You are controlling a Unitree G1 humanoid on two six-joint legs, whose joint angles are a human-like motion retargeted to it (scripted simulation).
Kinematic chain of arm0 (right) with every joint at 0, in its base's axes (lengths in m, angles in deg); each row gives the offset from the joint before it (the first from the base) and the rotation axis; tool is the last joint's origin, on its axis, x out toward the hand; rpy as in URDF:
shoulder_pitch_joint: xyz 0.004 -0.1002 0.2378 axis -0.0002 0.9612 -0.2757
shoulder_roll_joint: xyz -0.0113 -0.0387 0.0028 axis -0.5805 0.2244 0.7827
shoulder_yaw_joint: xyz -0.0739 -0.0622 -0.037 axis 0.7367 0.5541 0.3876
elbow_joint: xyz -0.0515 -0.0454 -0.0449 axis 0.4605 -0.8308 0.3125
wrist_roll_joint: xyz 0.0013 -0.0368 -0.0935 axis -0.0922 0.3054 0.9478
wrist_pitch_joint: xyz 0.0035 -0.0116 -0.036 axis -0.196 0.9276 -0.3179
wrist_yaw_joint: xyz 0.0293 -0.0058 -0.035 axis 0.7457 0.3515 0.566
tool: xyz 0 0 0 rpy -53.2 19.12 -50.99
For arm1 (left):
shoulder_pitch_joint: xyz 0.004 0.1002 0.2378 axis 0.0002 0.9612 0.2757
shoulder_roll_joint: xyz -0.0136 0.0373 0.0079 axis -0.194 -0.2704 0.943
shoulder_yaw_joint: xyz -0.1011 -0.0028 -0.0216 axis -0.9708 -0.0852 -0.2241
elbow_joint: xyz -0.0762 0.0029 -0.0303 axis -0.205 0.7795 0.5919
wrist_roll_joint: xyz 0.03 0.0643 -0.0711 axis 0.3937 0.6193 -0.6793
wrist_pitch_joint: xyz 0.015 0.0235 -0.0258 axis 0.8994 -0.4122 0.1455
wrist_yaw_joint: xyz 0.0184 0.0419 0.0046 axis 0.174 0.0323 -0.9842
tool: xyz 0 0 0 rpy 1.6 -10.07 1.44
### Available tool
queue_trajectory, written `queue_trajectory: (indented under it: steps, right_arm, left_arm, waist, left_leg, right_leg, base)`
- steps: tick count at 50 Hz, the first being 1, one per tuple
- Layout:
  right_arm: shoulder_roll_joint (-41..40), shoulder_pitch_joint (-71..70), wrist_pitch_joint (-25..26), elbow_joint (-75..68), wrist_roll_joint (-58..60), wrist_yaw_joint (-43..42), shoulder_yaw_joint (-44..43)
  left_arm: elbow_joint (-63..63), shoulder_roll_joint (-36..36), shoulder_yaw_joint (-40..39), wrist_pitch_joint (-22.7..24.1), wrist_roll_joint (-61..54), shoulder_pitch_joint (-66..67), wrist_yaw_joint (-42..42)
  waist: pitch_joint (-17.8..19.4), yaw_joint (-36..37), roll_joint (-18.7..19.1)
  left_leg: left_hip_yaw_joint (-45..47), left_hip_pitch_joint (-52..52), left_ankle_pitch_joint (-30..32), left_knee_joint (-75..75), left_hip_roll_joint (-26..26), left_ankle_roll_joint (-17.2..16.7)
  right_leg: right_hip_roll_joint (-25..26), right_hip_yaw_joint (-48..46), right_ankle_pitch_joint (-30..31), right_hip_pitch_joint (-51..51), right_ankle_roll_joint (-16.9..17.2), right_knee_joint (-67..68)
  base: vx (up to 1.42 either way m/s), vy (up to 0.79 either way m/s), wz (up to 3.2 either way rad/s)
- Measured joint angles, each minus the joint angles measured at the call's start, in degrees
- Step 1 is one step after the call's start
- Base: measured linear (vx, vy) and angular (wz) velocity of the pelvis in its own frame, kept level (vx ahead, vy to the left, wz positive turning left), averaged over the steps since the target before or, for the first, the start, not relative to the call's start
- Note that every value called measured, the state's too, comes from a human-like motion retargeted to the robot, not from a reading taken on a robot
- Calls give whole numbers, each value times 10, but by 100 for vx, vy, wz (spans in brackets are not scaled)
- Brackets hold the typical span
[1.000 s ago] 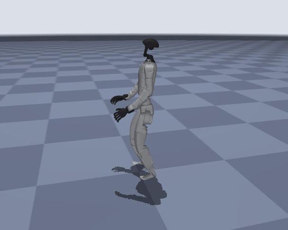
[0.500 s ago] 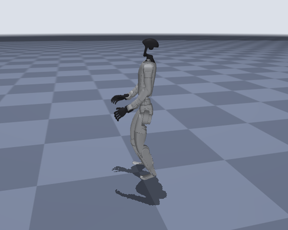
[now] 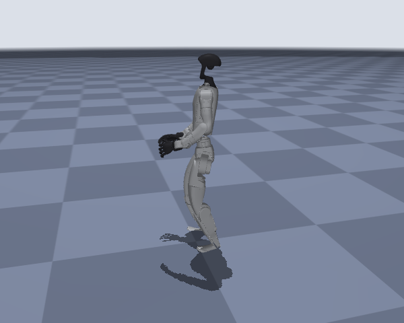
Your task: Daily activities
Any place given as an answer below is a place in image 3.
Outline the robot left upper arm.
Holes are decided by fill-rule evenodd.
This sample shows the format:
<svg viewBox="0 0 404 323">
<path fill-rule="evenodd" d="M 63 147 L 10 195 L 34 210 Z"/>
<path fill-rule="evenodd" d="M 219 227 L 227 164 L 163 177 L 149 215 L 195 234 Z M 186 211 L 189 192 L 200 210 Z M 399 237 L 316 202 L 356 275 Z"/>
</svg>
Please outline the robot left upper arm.
<svg viewBox="0 0 404 323">
<path fill-rule="evenodd" d="M 201 109 L 201 117 L 203 119 L 202 123 L 207 125 L 207 131 L 204 133 L 208 136 L 212 132 L 212 103 L 213 103 L 213 92 L 210 89 L 202 89 L 199 92 L 199 103 Z"/>
</svg>

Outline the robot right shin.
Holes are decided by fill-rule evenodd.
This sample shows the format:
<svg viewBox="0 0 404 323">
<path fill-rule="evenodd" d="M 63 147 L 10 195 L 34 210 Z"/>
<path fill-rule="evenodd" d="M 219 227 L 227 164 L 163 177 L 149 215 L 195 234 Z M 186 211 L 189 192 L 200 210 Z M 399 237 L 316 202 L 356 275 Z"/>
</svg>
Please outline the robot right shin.
<svg viewBox="0 0 404 323">
<path fill-rule="evenodd" d="M 184 196 L 184 200 L 185 200 L 185 203 L 187 204 L 187 207 L 188 207 L 188 209 L 189 209 L 191 215 L 193 216 L 193 219 L 197 222 L 197 220 L 195 219 L 196 214 L 195 214 L 195 212 L 193 211 L 192 206 L 187 203 L 185 196 Z M 194 215 L 195 215 L 195 216 L 194 216 Z M 196 216 L 196 217 L 198 218 L 198 216 Z M 197 224 L 198 224 L 198 223 L 197 223 Z M 199 224 L 198 224 L 198 225 L 199 225 Z M 200 226 L 199 226 L 199 228 L 200 228 Z M 200 229 L 201 229 L 201 228 L 200 228 Z"/>
</svg>

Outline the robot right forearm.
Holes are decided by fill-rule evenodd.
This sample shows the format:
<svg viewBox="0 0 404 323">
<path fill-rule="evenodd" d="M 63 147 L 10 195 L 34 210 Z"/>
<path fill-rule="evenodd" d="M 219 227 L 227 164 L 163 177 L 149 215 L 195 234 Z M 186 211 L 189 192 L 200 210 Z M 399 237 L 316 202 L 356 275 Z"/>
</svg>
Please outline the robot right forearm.
<svg viewBox="0 0 404 323">
<path fill-rule="evenodd" d="M 180 140 L 183 138 L 186 138 L 188 135 L 190 135 L 193 132 L 193 122 L 184 131 L 181 131 L 181 132 L 183 132 L 184 135 L 183 135 L 183 137 L 179 137 Z"/>
</svg>

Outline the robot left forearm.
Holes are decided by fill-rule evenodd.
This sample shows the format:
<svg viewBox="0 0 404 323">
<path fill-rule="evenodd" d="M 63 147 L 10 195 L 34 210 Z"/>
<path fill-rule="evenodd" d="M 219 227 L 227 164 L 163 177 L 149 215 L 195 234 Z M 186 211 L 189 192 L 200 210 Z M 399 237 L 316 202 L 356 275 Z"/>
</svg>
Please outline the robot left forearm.
<svg viewBox="0 0 404 323">
<path fill-rule="evenodd" d="M 174 142 L 174 148 L 190 148 L 191 145 L 194 145 L 196 142 L 200 142 L 202 140 L 202 136 L 207 131 L 207 125 L 205 123 L 201 123 L 190 135 L 186 138 L 183 138 L 179 141 Z"/>
</svg>

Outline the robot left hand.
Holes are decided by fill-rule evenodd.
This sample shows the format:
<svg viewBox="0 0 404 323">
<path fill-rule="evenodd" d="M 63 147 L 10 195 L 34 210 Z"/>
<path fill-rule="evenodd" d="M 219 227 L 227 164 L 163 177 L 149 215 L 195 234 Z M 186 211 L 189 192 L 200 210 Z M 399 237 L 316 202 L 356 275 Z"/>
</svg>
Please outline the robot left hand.
<svg viewBox="0 0 404 323">
<path fill-rule="evenodd" d="M 161 154 L 160 157 L 164 157 L 164 155 L 167 155 L 167 154 L 171 153 L 172 151 L 178 151 L 178 150 L 182 149 L 182 148 L 178 148 L 178 149 L 174 148 L 175 141 L 171 142 L 171 141 L 167 141 L 165 139 L 163 139 L 163 141 L 165 141 L 166 143 L 159 144 L 159 147 L 160 147 L 159 153 Z M 179 141 L 179 140 L 176 140 L 176 141 Z"/>
</svg>

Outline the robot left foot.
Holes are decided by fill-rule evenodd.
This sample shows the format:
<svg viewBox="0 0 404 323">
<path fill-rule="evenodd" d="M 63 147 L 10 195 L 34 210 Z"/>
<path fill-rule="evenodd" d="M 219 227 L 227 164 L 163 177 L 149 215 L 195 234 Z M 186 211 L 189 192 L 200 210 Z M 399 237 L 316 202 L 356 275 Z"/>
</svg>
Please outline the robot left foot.
<svg viewBox="0 0 404 323">
<path fill-rule="evenodd" d="M 213 244 L 208 244 L 208 245 L 205 245 L 205 246 L 197 246 L 197 250 L 200 251 L 200 252 L 208 252 L 210 250 L 216 249 L 216 247 L 213 246 Z"/>
</svg>

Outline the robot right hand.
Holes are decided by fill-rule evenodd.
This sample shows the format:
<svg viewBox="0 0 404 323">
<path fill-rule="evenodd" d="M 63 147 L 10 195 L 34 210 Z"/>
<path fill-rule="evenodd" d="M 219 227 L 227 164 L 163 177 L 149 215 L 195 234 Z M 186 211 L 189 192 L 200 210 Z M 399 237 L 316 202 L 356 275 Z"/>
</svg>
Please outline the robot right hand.
<svg viewBox="0 0 404 323">
<path fill-rule="evenodd" d="M 163 139 L 167 140 L 167 141 L 175 141 L 175 140 L 180 140 L 179 137 L 183 137 L 184 133 L 176 133 L 175 135 L 173 134 L 168 134 L 168 135 L 163 135 L 162 137 L 160 137 L 160 139 L 158 140 L 159 144 L 163 144 L 165 141 L 163 141 Z M 166 143 L 166 142 L 165 142 Z"/>
</svg>

